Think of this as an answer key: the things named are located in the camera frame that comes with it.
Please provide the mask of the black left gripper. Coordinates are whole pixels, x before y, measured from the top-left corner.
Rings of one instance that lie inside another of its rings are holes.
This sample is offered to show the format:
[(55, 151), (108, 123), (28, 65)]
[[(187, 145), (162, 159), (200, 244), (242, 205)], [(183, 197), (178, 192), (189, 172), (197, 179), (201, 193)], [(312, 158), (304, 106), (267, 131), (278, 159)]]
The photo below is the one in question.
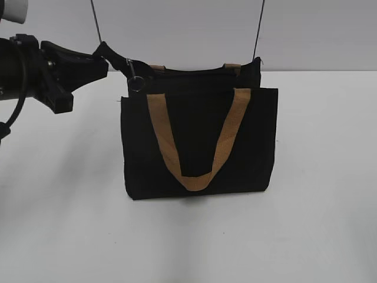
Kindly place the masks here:
[(36, 98), (53, 113), (73, 111), (73, 95), (64, 88), (80, 88), (108, 74), (108, 63), (101, 57), (69, 50), (50, 41), (42, 41), (40, 49), (33, 35), (16, 34), (9, 39), (26, 63), (26, 96)]

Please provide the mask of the white left arm link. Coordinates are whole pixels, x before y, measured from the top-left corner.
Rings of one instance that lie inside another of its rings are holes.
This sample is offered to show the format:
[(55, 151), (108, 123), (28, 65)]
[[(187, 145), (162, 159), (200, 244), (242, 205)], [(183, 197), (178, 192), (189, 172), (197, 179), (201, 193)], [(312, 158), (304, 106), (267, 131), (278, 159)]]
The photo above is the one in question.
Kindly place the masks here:
[(28, 0), (1, 0), (1, 20), (24, 24), (28, 13)]

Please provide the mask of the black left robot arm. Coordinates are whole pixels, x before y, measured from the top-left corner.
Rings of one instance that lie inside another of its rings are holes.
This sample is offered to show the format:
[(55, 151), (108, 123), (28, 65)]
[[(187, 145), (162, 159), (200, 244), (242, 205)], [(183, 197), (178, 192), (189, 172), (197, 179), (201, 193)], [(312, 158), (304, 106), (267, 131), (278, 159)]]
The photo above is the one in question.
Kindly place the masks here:
[(17, 99), (23, 88), (55, 114), (73, 110), (73, 92), (107, 76), (105, 59), (72, 51), (33, 35), (1, 39), (1, 100)]

